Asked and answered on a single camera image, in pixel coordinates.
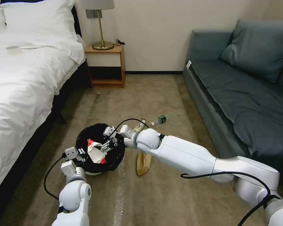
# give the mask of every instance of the beige carpet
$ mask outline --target beige carpet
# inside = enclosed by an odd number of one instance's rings
[[[130,75],[125,89],[76,90],[63,109],[66,125],[56,122],[24,176],[1,218],[0,225],[51,225],[58,202],[43,189],[43,178],[78,133],[97,122],[117,125],[130,117],[150,124],[161,114],[168,116],[155,129],[165,135],[203,145],[213,155],[214,146],[197,108],[179,75]],[[144,176],[136,173],[137,151],[127,149],[114,172],[88,176],[92,187],[90,225],[237,225],[251,208],[232,191],[232,185],[208,178],[186,180],[180,172],[152,158]],[[48,178],[48,189],[58,195],[65,178],[56,166]],[[246,225],[264,225],[262,210]]]

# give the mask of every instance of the baseboard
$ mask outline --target baseboard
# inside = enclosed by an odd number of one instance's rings
[[[178,75],[181,75],[182,71],[126,71],[126,74],[178,74]]]

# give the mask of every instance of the trash can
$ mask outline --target trash can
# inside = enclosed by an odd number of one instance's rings
[[[106,143],[108,139],[104,137],[103,133],[107,127],[107,124],[97,123],[93,126],[89,126],[83,129],[76,139],[75,147],[77,149],[82,148],[87,153],[88,139],[91,139],[101,144]],[[104,164],[94,163],[89,157],[89,155],[87,155],[86,161],[82,166],[86,171],[86,174],[96,174],[103,173],[106,171],[114,171],[123,160],[125,154],[124,138],[118,140],[117,143],[117,147],[114,147],[113,149],[107,152],[107,155],[105,157],[106,163]]]

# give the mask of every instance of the sofa tag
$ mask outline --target sofa tag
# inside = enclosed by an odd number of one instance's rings
[[[190,66],[191,66],[192,62],[191,61],[188,61],[188,63],[186,64],[186,68],[189,69]]]

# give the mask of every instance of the nightstand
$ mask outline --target nightstand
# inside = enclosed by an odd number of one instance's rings
[[[114,46],[110,50],[95,50],[92,45],[85,49],[93,87],[125,87],[124,47]]]

